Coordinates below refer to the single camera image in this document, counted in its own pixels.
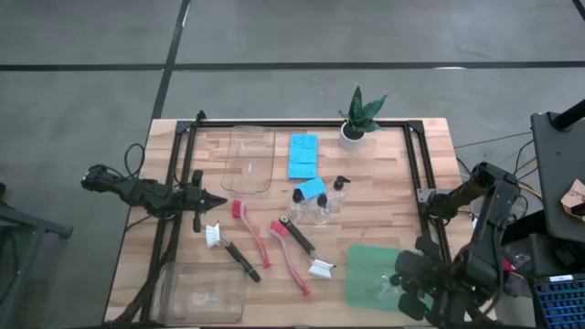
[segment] white brush head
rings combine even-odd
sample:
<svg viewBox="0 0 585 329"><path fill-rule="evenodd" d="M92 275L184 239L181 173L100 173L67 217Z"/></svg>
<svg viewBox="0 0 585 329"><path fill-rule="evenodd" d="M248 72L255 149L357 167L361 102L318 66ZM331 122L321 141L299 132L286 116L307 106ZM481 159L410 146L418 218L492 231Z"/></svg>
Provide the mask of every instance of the white brush head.
<svg viewBox="0 0 585 329"><path fill-rule="evenodd" d="M322 260L311 260L311 264L309 274L321 279L333 279L331 275L331 269L334 267L333 264Z"/></svg>
<svg viewBox="0 0 585 329"><path fill-rule="evenodd" d="M219 235L219 223L216 226L205 226L205 241L207 243L207 247L211 248L213 246L217 246L221 240Z"/></svg>

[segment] blue sponge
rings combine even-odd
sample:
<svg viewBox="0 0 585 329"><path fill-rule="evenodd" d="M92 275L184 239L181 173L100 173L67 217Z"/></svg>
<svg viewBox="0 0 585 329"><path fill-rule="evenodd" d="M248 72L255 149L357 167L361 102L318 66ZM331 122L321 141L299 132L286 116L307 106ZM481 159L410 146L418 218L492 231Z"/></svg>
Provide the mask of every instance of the blue sponge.
<svg viewBox="0 0 585 329"><path fill-rule="evenodd" d="M305 199L310 199L311 197L325 193L325 184L323 183L323 179L321 179L321 177L317 177L308 182L301 183L298 186L295 186L295 188L299 188L301 192L303 192Z"/></svg>
<svg viewBox="0 0 585 329"><path fill-rule="evenodd" d="M317 135L291 133L291 149L304 148L317 150Z"/></svg>
<svg viewBox="0 0 585 329"><path fill-rule="evenodd" d="M292 164L316 164L317 152L313 149L291 148L289 163Z"/></svg>
<svg viewBox="0 0 585 329"><path fill-rule="evenodd" d="M315 178L317 177L316 164L294 164L289 163L289 178Z"/></svg>

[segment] plastic bottle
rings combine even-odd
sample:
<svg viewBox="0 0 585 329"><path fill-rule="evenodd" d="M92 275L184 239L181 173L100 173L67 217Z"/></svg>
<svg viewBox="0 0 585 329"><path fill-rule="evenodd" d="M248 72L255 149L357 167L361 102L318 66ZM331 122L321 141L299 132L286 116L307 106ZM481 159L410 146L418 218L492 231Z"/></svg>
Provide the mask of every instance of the plastic bottle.
<svg viewBox="0 0 585 329"><path fill-rule="evenodd" d="M327 196L323 193L317 201L312 203L311 209L311 221L314 224L326 224L329 221L329 215L331 214L331 208L327 202Z"/></svg>
<svg viewBox="0 0 585 329"><path fill-rule="evenodd" d="M344 183L351 183L351 181L343 176L338 176L333 183L333 188L327 193L329 207L332 213L341 211L341 206L344 203L347 193L347 188L344 188Z"/></svg>
<svg viewBox="0 0 585 329"><path fill-rule="evenodd" d="M293 223L301 222L305 212L305 203L303 192L300 189L295 188L292 192L292 202L288 210L288 217Z"/></svg>

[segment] green leaf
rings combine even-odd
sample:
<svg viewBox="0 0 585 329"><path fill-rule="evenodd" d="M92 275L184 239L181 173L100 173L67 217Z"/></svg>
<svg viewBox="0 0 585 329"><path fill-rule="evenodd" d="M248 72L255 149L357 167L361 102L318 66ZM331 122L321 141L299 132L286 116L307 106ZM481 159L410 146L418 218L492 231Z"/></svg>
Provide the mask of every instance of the green leaf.
<svg viewBox="0 0 585 329"><path fill-rule="evenodd" d="M357 86L356 91L354 91L354 97L351 99L351 105L349 105L347 118L350 121L356 121L359 120L362 115L362 90Z"/></svg>
<svg viewBox="0 0 585 329"><path fill-rule="evenodd" d="M378 114L378 112L382 108L382 105L384 105L384 101L386 101L387 96L388 95L384 95L381 99L368 103L364 107L364 116L366 116L370 120L374 119L376 114Z"/></svg>
<svg viewBox="0 0 585 329"><path fill-rule="evenodd" d="M364 133L372 133L375 130L380 129L380 126L374 122L373 120L369 121L368 123L361 124L359 126L354 127L355 131L364 132Z"/></svg>

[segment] white plant pot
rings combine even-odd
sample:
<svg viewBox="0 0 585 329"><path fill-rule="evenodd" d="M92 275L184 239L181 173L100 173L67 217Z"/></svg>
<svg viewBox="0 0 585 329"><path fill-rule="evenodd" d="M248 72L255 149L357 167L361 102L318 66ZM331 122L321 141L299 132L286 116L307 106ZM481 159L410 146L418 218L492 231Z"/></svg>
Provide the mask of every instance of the white plant pot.
<svg viewBox="0 0 585 329"><path fill-rule="evenodd" d="M356 151L359 149L359 147L362 144L362 141L364 140L364 136L366 136L365 134L362 135L362 137L358 140L352 140L346 137L346 135L344 134L344 128L346 127L347 122L344 122L344 124L341 126L341 130L339 131L339 144L341 145L341 147L346 150L346 151Z"/></svg>

